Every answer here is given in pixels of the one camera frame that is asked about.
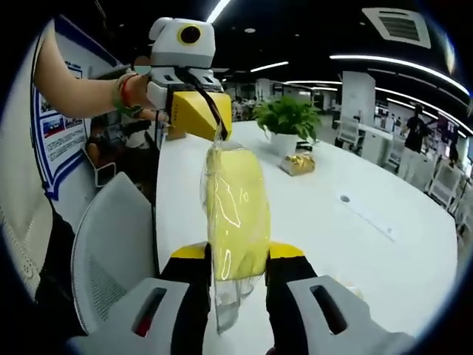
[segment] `poster board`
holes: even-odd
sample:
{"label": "poster board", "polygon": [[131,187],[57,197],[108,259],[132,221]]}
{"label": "poster board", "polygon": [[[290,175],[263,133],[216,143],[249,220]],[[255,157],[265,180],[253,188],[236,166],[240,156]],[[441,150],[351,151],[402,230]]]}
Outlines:
{"label": "poster board", "polygon": [[[66,61],[76,78],[83,78],[81,66]],[[84,159],[81,151],[86,142],[84,120],[68,118],[55,111],[33,86],[31,134],[46,195],[58,200],[59,186],[68,174]]]}

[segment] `plastic bag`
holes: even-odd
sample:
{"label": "plastic bag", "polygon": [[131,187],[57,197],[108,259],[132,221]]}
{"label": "plastic bag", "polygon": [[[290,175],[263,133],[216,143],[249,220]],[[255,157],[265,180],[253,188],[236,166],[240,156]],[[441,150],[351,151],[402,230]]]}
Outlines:
{"label": "plastic bag", "polygon": [[217,136],[208,150],[200,185],[221,334],[236,322],[242,299],[265,272],[270,212],[261,166],[254,153],[238,143]]}

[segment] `yellow cloth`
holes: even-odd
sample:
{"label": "yellow cloth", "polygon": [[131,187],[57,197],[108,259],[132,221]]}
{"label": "yellow cloth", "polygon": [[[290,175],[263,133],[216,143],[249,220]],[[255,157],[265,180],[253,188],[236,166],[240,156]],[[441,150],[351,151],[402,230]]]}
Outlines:
{"label": "yellow cloth", "polygon": [[208,241],[219,281],[241,280],[265,271],[270,212],[262,169],[246,150],[208,155]]}

